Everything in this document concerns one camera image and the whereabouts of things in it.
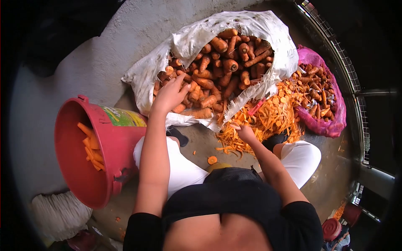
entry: woman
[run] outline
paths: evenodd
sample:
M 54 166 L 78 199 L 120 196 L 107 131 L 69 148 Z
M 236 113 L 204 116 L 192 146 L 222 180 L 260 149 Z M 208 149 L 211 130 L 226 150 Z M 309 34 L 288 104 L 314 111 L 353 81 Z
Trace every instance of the woman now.
M 123 250 L 320 250 L 320 220 L 299 190 L 317 168 L 320 151 L 304 141 L 272 140 L 272 153 L 242 126 L 238 135 L 252 147 L 261 177 L 235 167 L 208 175 L 166 137 L 167 113 L 189 90 L 180 91 L 183 77 L 159 91 L 145 138 L 134 150 L 139 186 Z

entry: black top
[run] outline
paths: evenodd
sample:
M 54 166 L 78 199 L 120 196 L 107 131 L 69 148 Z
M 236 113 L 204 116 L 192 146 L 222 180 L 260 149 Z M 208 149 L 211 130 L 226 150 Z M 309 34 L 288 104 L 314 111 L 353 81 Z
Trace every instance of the black top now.
M 273 250 L 319 251 L 323 233 L 314 207 L 302 201 L 281 207 L 279 194 L 269 184 L 258 180 L 187 186 L 167 201 L 162 218 L 147 213 L 131 215 L 123 250 L 161 250 L 164 234 L 173 222 L 192 216 L 234 213 L 258 222 Z

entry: white pants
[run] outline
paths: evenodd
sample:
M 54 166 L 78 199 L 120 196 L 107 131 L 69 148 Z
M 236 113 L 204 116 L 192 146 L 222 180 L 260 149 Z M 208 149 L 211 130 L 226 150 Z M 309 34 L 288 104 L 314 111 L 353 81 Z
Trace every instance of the white pants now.
M 168 145 L 170 163 L 169 198 L 183 187 L 202 184 L 209 173 L 186 159 L 180 153 L 176 141 L 166 137 L 166 142 Z M 133 156 L 138 168 L 143 144 L 144 137 L 139 140 L 134 148 Z M 310 179 L 311 175 L 313 175 L 320 160 L 320 150 L 305 141 L 285 144 L 281 151 L 281 162 L 299 189 Z

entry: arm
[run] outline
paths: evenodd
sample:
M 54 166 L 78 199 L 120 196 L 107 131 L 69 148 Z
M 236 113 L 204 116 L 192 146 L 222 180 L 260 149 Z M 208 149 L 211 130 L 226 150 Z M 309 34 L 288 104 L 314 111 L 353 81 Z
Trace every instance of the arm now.
M 161 217 L 167 200 L 170 177 L 165 120 L 168 112 L 178 106 L 189 91 L 180 91 L 184 74 L 163 86 L 151 107 L 141 152 L 139 185 L 134 213 L 145 212 Z
M 258 141 L 251 127 L 245 125 L 240 127 L 241 129 L 237 130 L 239 137 L 253 149 L 267 182 L 279 193 L 282 206 L 294 201 L 308 202 L 278 157 Z

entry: hand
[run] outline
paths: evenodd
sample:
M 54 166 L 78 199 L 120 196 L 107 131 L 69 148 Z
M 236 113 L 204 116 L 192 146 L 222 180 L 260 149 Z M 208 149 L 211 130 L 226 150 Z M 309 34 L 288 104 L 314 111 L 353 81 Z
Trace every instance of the hand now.
M 241 124 L 240 130 L 237 130 L 237 134 L 239 137 L 247 144 L 252 143 L 253 141 L 257 141 L 257 138 L 254 135 L 253 130 L 248 125 Z
M 159 90 L 152 104 L 150 114 L 160 113 L 166 116 L 170 110 L 176 108 L 184 100 L 184 96 L 186 96 L 191 87 L 190 84 L 187 84 L 180 90 L 184 76 L 185 74 L 182 74 L 177 78 L 171 79 Z

